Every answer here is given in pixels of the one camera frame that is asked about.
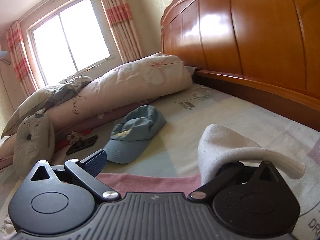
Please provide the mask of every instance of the window frame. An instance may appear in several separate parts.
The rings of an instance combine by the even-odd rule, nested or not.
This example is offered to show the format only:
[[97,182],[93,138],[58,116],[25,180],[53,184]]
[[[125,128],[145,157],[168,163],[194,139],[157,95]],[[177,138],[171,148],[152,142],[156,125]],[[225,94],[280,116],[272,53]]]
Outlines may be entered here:
[[[65,39],[66,39],[66,42],[67,42],[67,45],[68,45],[68,49],[69,49],[69,52],[70,52],[70,55],[71,55],[71,58],[72,58],[74,67],[75,67],[75,69],[76,69],[76,72],[73,74],[74,76],[78,76],[79,74],[85,72],[85,70],[88,69],[88,68],[97,67],[97,66],[105,63],[106,61],[115,58],[114,55],[113,55],[113,52],[112,52],[111,45],[110,45],[109,40],[108,40],[108,38],[107,38],[107,34],[106,34],[106,32],[105,32],[104,26],[103,26],[102,21],[101,21],[101,19],[100,19],[100,17],[99,17],[99,13],[98,13],[98,10],[97,10],[97,8],[96,8],[96,5],[95,5],[95,3],[94,3],[93,0],[90,0],[91,5],[92,5],[92,8],[93,8],[93,11],[94,11],[94,14],[95,14],[95,17],[96,17],[96,19],[97,19],[98,25],[99,25],[99,27],[100,27],[100,30],[101,30],[103,39],[104,39],[104,41],[105,41],[105,43],[106,43],[106,46],[107,46],[107,48],[108,48],[108,51],[109,51],[110,56],[107,57],[107,58],[104,58],[104,59],[102,59],[102,60],[100,60],[100,61],[98,61],[98,62],[95,62],[95,63],[93,63],[93,64],[91,64],[91,65],[89,65],[89,66],[87,66],[87,67],[85,67],[85,68],[83,68],[83,69],[80,69],[80,70],[79,70],[79,69],[77,68],[76,62],[75,62],[75,60],[74,60],[74,58],[73,58],[73,55],[72,55],[72,52],[71,52],[71,49],[70,49],[70,46],[69,46],[69,43],[68,43],[68,39],[67,39],[66,34],[65,34],[65,31],[64,31],[64,27],[63,27],[63,25],[62,25],[60,13],[61,13],[62,11],[64,11],[65,9],[68,9],[69,7],[71,7],[71,6],[79,3],[79,2],[81,2],[81,1],[83,1],[83,0],[73,0],[72,2],[66,4],[65,6],[62,5],[62,6],[61,6],[60,8],[58,8],[57,10],[54,10],[52,14],[49,14],[49,16],[47,16],[45,19],[41,20],[39,23],[35,24],[32,28],[29,29],[29,37],[30,37],[31,47],[32,47],[32,49],[33,49],[34,57],[35,57],[36,63],[37,63],[37,65],[38,65],[38,69],[39,69],[39,71],[40,71],[40,74],[41,74],[41,76],[42,76],[42,79],[43,79],[45,85],[49,85],[49,84],[48,84],[47,79],[46,79],[46,77],[45,77],[45,75],[44,75],[44,71],[42,70],[42,66],[41,66],[41,63],[40,63],[40,60],[39,60],[39,57],[38,57],[38,51],[37,51],[36,42],[35,42],[35,38],[34,38],[33,32],[34,32],[38,27],[40,27],[41,25],[43,25],[44,23],[46,23],[47,21],[49,21],[51,18],[53,18],[53,17],[55,17],[55,16],[59,16],[60,23],[61,23],[61,27],[62,27],[62,30],[63,30],[63,34],[64,34],[64,36],[65,36]],[[64,78],[62,79],[62,81],[60,81],[60,82],[63,82],[63,81],[68,80],[69,77],[64,77]]]

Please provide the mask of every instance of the cap brim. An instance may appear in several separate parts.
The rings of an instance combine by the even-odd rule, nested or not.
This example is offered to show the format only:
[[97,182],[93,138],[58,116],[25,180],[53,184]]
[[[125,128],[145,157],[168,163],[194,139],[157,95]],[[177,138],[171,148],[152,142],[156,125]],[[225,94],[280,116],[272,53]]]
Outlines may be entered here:
[[107,153],[107,160],[114,163],[130,163],[140,156],[147,148],[151,139],[140,141],[109,140],[103,148]]

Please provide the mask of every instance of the red and beige curtain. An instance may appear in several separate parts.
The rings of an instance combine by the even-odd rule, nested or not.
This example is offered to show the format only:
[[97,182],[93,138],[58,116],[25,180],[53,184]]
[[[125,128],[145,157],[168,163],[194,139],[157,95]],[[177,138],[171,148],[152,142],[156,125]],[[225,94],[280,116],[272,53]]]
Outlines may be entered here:
[[28,98],[38,89],[38,86],[29,66],[18,21],[10,27],[10,30],[6,31],[5,36],[8,42],[14,72],[16,73],[24,95]]
[[126,0],[101,0],[122,61],[142,58],[141,46]]

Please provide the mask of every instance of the lamp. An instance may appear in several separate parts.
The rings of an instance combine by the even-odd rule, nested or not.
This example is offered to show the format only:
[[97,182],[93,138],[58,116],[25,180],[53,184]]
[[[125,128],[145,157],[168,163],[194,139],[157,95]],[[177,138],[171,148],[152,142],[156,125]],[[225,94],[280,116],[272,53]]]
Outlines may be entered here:
[[4,63],[7,63],[8,65],[11,64],[9,60],[6,60],[5,57],[9,55],[8,51],[0,50],[0,61],[3,61]]

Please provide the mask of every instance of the window pane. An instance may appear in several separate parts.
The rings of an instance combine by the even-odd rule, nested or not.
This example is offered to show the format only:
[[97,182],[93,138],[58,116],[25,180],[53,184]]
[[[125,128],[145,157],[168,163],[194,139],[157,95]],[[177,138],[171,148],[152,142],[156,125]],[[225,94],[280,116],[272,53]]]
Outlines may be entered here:
[[65,9],[60,16],[78,70],[110,56],[90,0]]
[[37,55],[48,84],[54,84],[76,72],[59,16],[33,31]]

